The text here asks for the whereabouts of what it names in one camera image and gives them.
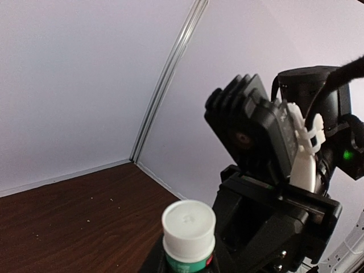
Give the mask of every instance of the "white baseboard trim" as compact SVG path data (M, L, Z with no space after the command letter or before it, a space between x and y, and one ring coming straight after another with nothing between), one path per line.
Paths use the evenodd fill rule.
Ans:
M167 191L169 191L171 194L176 196L177 198L181 200L186 200L187 198L183 196L181 193L174 191L168 184L166 184L161 178L157 177L148 167L143 165L141 162L137 162L136 164L139 169L141 169L146 175L148 175L150 178L155 180L159 185L161 185L163 188L165 188Z
M117 162L114 162L114 163L105 164L105 165L102 165L102 166L99 166L99 167L95 167L95 168L91 168L91 169L85 169L83 171L70 173L69 175L62 175L62 176L59 176L59 177L46 179L46 180L34 182L34 183L31 183L31 184L22 185L22 186L11 188L11 189L5 189L3 191L0 191L0 197L13 195L13 194L18 193L18 192L24 192L24 191L27 191L29 189L39 188L39 187L44 186L44 185L49 185L49 184L61 182L61 181L68 180L68 179L71 179L71 178L75 178L75 177L78 177L78 176L88 175L89 173L102 171L103 169L109 169L109 168L116 167L116 166L119 166L119 165L123 165L123 164L126 164L126 163L130 163L130 160L129 159L124 159L124 160L120 160L120 161L117 161Z

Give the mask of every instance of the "silver screw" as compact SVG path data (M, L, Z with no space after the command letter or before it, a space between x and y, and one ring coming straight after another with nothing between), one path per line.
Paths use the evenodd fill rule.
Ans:
M287 252L286 252L285 250L283 250L283 251L280 253L280 257L281 257L282 259L284 259L284 257L286 257L286 255L287 255Z
M278 266L274 266L274 270L276 271L276 272L280 272L281 270L282 270L282 268L283 268L283 266L280 264L280 265L278 265Z

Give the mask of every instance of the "bottle label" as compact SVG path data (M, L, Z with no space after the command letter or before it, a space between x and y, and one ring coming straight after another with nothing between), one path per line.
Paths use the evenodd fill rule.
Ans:
M197 263L182 263L178 260L174 260L166 253L166 259L171 268L175 273L194 273L204 269L206 266L212 261L212 255L208 256L206 259L203 259Z

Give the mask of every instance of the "brown wooden surface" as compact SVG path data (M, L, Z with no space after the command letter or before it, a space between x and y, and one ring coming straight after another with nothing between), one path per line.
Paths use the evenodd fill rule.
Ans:
M137 272L176 200L133 164L0 198L0 272Z

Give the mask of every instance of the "red label detail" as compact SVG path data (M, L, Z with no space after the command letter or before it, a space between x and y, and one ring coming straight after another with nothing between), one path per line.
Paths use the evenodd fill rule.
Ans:
M212 255L210 256L210 258L207 259L206 266L209 266L209 264L211 264L211 261L212 261Z

